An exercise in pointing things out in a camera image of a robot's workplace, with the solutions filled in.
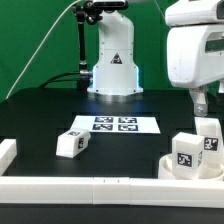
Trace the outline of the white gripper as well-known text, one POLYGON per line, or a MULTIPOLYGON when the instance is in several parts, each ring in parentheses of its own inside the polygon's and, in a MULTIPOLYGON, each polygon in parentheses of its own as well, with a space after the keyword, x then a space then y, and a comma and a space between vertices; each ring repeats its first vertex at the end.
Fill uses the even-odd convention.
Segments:
POLYGON ((207 89, 224 79, 224 0, 178 0, 166 9, 167 68, 172 85, 190 89, 194 114, 208 113, 207 89))

